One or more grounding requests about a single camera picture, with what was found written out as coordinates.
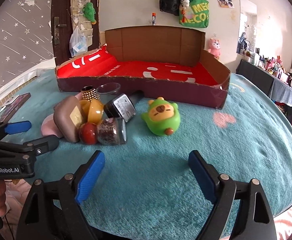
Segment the gold studded ring band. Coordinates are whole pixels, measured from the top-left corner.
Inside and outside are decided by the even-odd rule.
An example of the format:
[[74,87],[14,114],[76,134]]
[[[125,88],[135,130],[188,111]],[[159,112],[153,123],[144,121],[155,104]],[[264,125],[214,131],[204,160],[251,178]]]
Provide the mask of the gold studded ring band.
[[93,99],[100,100],[100,96],[97,93],[94,86],[85,86],[81,89],[81,95],[84,100],[92,101]]

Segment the glittery dark jar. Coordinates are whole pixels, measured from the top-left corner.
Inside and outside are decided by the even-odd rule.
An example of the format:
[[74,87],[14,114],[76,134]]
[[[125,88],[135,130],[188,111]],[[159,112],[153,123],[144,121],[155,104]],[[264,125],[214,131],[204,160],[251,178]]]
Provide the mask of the glittery dark jar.
[[97,140],[102,145],[123,145],[127,142],[123,118],[108,118],[97,124]]

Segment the amber disc lid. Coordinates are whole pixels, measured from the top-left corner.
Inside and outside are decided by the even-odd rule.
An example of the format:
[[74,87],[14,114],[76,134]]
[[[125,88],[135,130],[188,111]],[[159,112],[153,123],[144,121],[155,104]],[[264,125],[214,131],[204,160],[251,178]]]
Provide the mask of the amber disc lid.
[[87,121],[93,124],[98,124],[103,117],[104,106],[100,100],[92,99],[90,101]]

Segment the taupe square compact case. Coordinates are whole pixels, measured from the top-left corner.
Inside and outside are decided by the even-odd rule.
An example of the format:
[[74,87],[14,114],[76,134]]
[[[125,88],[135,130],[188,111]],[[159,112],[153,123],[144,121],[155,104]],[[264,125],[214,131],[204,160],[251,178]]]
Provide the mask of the taupe square compact case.
[[53,120],[63,135],[71,143],[78,142],[79,128],[87,121],[87,115],[75,96],[68,96],[54,106]]

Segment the clear glass cup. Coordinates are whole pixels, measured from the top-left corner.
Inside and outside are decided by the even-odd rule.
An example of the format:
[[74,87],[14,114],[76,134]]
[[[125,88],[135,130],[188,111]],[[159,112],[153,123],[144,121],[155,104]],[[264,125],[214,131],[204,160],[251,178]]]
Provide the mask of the clear glass cup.
[[120,90],[121,90],[121,85],[119,83],[109,82],[109,83],[100,85],[96,89],[96,92],[100,96],[107,96],[107,95],[117,95]]

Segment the pink earbuds case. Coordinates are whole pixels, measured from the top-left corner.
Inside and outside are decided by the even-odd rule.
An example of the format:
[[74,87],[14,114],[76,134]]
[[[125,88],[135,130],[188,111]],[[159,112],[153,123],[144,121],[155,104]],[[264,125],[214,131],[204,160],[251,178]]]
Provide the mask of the pink earbuds case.
[[41,134],[45,137],[48,135],[55,135],[58,138],[62,138],[63,135],[60,132],[60,130],[57,128],[54,119],[53,114],[47,116],[41,125]]

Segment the amber ring dish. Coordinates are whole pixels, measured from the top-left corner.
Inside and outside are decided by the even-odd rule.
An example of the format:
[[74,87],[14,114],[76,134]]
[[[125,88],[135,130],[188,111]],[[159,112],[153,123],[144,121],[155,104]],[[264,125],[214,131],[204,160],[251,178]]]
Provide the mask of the amber ring dish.
[[91,102],[89,100],[85,100],[85,99],[80,100],[79,102],[80,102],[80,105],[81,105],[83,112],[85,113],[86,116],[88,116]]

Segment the green capybara squishy toy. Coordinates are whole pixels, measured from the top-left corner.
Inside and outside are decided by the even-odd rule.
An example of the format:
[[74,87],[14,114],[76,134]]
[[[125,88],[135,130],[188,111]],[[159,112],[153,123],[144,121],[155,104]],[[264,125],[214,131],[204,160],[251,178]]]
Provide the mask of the green capybara squishy toy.
[[148,101],[147,112],[141,114],[148,129],[157,136],[174,134],[181,123],[178,104],[168,102],[163,97]]

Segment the orange capped tube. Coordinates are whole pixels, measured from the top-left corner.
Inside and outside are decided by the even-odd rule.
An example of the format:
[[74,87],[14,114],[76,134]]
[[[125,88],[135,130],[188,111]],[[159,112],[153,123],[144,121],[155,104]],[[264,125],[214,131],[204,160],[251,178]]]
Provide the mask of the orange capped tube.
[[152,13],[152,25],[153,26],[156,25],[156,13],[155,12]]

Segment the pink plush on wall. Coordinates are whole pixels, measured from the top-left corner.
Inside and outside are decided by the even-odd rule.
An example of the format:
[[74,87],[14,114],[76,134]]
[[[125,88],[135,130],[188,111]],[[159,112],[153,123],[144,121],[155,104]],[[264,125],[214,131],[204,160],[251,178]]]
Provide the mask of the pink plush on wall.
[[219,40],[216,40],[214,38],[211,38],[209,40],[209,45],[208,45],[208,52],[211,53],[211,55],[214,56],[215,59],[219,59],[220,58],[220,48],[221,48],[221,45],[220,45],[220,41]]

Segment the cluttered side table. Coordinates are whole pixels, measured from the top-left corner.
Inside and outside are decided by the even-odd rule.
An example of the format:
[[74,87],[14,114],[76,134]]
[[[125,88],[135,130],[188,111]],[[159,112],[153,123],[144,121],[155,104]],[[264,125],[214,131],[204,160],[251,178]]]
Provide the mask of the cluttered side table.
[[242,59],[236,74],[244,76],[272,101],[292,107],[292,88],[278,78]]

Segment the green tote bag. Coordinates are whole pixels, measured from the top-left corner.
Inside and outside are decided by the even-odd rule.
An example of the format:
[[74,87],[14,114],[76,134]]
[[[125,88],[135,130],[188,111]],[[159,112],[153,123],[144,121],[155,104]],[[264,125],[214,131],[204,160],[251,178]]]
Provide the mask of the green tote bag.
[[207,0],[190,0],[188,9],[179,9],[179,23],[184,27],[207,28],[209,25],[209,2]]

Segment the white plastic bag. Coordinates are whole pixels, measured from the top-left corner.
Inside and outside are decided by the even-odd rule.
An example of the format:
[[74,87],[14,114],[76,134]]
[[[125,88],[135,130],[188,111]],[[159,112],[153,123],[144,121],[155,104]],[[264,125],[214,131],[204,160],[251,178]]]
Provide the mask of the white plastic bag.
[[79,27],[76,27],[71,35],[69,49],[71,57],[81,55],[88,51],[86,37]]

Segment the green crocodile plush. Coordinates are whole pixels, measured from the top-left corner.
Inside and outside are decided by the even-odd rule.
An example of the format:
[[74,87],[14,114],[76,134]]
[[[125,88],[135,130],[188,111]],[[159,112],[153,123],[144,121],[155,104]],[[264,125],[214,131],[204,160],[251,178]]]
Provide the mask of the green crocodile plush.
[[92,23],[96,24],[95,14],[96,11],[94,9],[93,3],[88,2],[83,7],[84,16]]

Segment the cardboard tray red lining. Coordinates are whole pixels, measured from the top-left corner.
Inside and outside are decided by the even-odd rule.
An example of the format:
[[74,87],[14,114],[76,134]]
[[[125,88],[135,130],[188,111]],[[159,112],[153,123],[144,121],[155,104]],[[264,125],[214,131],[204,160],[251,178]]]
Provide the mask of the cardboard tray red lining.
[[230,70],[204,49],[205,33],[170,26],[135,26],[105,32],[105,44],[58,66],[64,92],[109,82],[130,94],[163,97],[221,109],[228,94]]

